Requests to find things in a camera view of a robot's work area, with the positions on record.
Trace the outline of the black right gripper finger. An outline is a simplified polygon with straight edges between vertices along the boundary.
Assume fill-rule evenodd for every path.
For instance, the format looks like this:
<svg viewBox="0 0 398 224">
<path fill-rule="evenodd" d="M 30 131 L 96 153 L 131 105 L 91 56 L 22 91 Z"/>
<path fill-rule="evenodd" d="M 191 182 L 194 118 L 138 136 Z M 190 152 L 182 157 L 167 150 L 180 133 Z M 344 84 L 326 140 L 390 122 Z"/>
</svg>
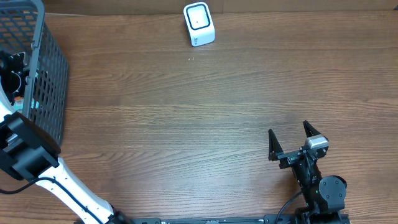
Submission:
<svg viewBox="0 0 398 224">
<path fill-rule="evenodd" d="M 283 149 L 280 146 L 274 132 L 272 129 L 268 130 L 268 137 L 269 137 L 269 157 L 270 161 L 278 161 L 279 156 L 283 155 Z"/>
<path fill-rule="evenodd" d="M 308 138 L 320 135 L 320 132 L 317 131 L 307 120 L 303 122 L 303 127 Z"/>
</svg>

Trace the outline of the teal tissue pack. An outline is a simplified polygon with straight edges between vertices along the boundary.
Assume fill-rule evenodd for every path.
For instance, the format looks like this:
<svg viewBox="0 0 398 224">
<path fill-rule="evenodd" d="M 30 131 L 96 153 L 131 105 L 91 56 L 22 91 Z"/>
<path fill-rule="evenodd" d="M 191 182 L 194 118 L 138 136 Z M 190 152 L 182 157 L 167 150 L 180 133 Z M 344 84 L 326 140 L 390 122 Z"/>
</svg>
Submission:
<svg viewBox="0 0 398 224">
<path fill-rule="evenodd" d="M 17 96 L 14 99 L 15 99 L 15 102 L 12 107 L 16 111 L 22 113 L 23 107 L 24 107 L 24 98 L 22 96 Z M 36 101 L 35 99 L 31 99 L 31 108 L 32 109 L 40 108 L 40 103 L 38 101 Z"/>
</svg>

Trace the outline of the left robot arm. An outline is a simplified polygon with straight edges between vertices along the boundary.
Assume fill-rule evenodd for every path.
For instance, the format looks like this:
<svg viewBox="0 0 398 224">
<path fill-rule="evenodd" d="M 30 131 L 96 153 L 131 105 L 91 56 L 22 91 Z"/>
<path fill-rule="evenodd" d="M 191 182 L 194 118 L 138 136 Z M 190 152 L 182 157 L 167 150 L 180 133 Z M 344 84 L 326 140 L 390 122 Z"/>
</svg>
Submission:
<svg viewBox="0 0 398 224">
<path fill-rule="evenodd" d="M 13 108 L 21 90 L 25 54 L 1 52 L 1 170 L 28 183 L 2 194 L 18 194 L 36 184 L 77 214 L 83 223 L 130 223 L 109 202 L 95 195 L 59 156 L 59 145 L 43 129 Z"/>
</svg>

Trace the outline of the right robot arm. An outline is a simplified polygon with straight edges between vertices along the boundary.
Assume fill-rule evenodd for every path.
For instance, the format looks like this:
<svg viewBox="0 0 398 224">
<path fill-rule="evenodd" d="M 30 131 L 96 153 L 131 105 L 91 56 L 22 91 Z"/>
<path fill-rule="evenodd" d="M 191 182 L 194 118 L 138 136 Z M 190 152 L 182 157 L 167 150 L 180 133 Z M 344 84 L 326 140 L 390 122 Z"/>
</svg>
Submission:
<svg viewBox="0 0 398 224">
<path fill-rule="evenodd" d="M 270 161 L 280 169 L 291 168 L 300 191 L 276 215 L 265 215 L 265 223 L 349 223 L 345 208 L 348 184 L 338 175 L 323 177 L 317 161 L 326 156 L 329 140 L 307 120 L 303 122 L 306 140 L 298 150 L 285 153 L 272 129 L 268 130 Z"/>
</svg>

